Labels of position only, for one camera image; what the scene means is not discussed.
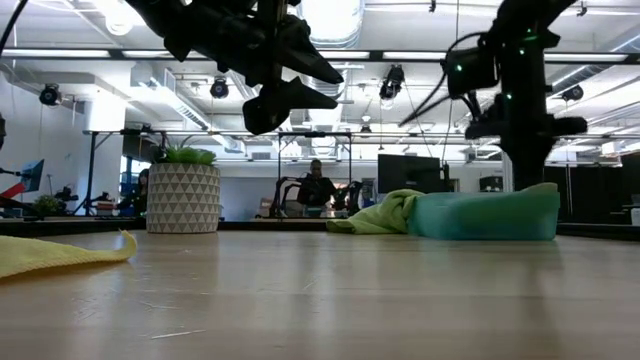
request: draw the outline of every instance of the air vent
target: air vent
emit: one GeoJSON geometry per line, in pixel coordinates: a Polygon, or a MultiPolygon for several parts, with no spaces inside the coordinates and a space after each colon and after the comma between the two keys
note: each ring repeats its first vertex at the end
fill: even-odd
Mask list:
{"type": "Polygon", "coordinates": [[[171,90],[171,92],[176,92],[176,77],[169,71],[169,69],[164,69],[164,87],[171,90]]]}
{"type": "Polygon", "coordinates": [[[251,153],[251,160],[271,160],[271,153],[251,153]]]}

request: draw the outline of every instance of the green cloth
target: green cloth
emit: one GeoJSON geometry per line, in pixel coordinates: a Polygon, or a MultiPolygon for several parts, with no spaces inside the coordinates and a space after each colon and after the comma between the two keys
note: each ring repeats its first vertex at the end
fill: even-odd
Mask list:
{"type": "Polygon", "coordinates": [[[423,193],[415,190],[396,190],[387,194],[382,203],[361,210],[345,220],[329,220],[330,232],[367,234],[406,234],[413,202],[423,193]]]}

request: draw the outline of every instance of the potted plant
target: potted plant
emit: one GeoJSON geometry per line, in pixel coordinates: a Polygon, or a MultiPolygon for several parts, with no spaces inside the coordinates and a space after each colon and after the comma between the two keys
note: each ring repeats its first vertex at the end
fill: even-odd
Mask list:
{"type": "Polygon", "coordinates": [[[54,216],[62,213],[62,203],[51,195],[40,195],[33,202],[33,208],[40,216],[54,216]]]}
{"type": "Polygon", "coordinates": [[[220,170],[208,150],[180,145],[161,148],[149,168],[147,231],[202,234],[218,229],[220,170]]]}

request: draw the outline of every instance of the black cabinet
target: black cabinet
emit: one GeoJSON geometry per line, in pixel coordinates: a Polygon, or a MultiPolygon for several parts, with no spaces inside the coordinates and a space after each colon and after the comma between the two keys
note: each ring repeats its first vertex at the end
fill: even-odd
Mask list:
{"type": "Polygon", "coordinates": [[[621,168],[545,167],[546,182],[556,183],[560,192],[560,221],[620,224],[627,223],[622,205],[629,198],[621,168]]]}

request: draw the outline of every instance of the green plant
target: green plant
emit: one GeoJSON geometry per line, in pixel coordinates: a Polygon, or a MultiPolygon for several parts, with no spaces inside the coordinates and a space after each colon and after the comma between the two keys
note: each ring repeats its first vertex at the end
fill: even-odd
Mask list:
{"type": "Polygon", "coordinates": [[[209,150],[194,149],[187,145],[187,141],[191,136],[184,139],[178,145],[171,145],[168,139],[165,139],[169,144],[166,148],[158,148],[155,154],[155,163],[169,163],[169,164],[198,164],[213,166],[216,161],[216,154],[209,150]]]}
{"type": "Polygon", "coordinates": [[[42,216],[56,215],[60,212],[60,201],[51,195],[41,195],[33,203],[33,208],[42,216]]]}

